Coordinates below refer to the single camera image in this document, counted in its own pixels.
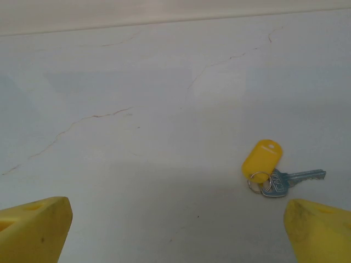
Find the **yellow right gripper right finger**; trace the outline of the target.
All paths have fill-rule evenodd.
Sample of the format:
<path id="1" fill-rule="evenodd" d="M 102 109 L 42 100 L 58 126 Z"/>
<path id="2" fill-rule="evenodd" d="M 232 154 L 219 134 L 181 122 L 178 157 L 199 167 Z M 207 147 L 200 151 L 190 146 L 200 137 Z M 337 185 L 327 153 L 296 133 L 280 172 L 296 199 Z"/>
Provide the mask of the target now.
<path id="1" fill-rule="evenodd" d="M 351 211 L 292 199 L 284 226 L 298 263 L 351 263 Z"/>

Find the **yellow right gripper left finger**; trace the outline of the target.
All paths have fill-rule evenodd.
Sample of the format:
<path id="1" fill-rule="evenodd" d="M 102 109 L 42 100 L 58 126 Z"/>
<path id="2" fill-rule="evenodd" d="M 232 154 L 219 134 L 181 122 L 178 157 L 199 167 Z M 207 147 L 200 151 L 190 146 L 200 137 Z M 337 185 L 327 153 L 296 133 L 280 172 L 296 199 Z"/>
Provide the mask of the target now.
<path id="1" fill-rule="evenodd" d="M 58 263 L 72 219 L 62 196 L 0 210 L 0 263 Z"/>

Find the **silver key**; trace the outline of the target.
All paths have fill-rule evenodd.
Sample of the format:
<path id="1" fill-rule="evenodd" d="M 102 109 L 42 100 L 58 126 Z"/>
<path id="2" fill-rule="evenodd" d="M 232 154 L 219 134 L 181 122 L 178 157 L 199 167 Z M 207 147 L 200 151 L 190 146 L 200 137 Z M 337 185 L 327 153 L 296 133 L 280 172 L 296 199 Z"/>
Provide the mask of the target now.
<path id="1" fill-rule="evenodd" d="M 322 169 L 303 171 L 299 173 L 283 173 L 274 169 L 270 176 L 271 187 L 269 190 L 262 189 L 261 193 L 265 197 L 279 198 L 285 197 L 290 188 L 296 184 L 310 179 L 323 180 L 326 176 L 326 171 Z"/>

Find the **yellow plastic key tag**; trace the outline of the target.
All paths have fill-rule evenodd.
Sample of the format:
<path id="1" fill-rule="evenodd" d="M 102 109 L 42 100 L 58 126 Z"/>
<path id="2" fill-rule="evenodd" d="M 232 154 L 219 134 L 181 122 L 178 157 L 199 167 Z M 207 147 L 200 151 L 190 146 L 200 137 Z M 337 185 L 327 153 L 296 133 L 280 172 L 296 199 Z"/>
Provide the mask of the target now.
<path id="1" fill-rule="evenodd" d="M 258 141 L 241 167 L 244 177 L 256 184 L 266 182 L 282 154 L 282 147 L 277 142 L 268 139 Z"/>

